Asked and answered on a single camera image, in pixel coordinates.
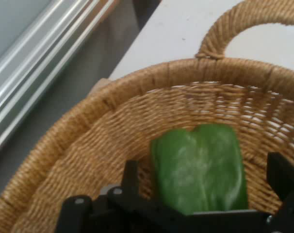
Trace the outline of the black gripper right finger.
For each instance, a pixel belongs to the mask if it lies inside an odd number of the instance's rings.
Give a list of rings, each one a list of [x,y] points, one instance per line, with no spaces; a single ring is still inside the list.
[[[266,221],[269,231],[294,233],[294,165],[279,152],[268,153],[266,180],[282,202]]]

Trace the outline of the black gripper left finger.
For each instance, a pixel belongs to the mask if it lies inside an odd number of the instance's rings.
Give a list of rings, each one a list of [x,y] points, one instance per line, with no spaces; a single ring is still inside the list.
[[[125,163],[121,184],[95,200],[67,198],[56,224],[57,233],[177,233],[182,214],[139,195],[138,163]]]

